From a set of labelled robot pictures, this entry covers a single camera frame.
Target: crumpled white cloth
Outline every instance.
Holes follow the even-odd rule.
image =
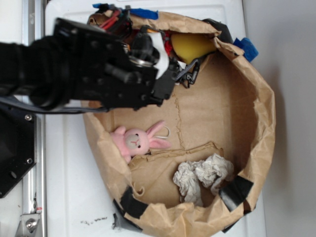
[[[181,163],[173,176],[173,182],[180,187],[181,202],[193,202],[194,205],[203,206],[201,190],[194,169],[195,166],[190,161]]]
[[[231,181],[234,166],[218,154],[213,154],[206,160],[197,162],[183,162],[173,176],[173,182],[180,187],[181,202],[193,202],[203,206],[198,181],[205,188],[210,188],[213,195],[217,195],[224,180]]]

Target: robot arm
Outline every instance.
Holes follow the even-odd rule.
[[[0,103],[34,113],[107,112],[135,110],[169,99],[177,80],[178,63],[156,79],[160,55],[140,31],[127,50],[120,38],[104,30],[57,19],[53,36],[29,47],[0,43]],[[13,100],[27,95],[33,105]],[[100,101],[102,107],[64,107],[71,99]]]

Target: metal bracket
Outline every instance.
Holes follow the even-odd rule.
[[[40,227],[40,214],[22,215],[15,237],[35,237],[36,231]]]

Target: bunny face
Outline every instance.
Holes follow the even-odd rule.
[[[127,146],[130,155],[135,156],[137,154],[144,155],[149,150],[149,139],[146,132],[134,128],[128,130],[125,135],[125,145]]]

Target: stuffed toy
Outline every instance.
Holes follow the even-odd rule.
[[[146,154],[149,148],[166,149],[171,147],[170,142],[162,139],[162,137],[154,136],[164,127],[164,124],[165,121],[161,120],[146,132],[138,128],[126,131],[126,127],[120,126],[110,135],[122,157],[129,163],[132,157]]]

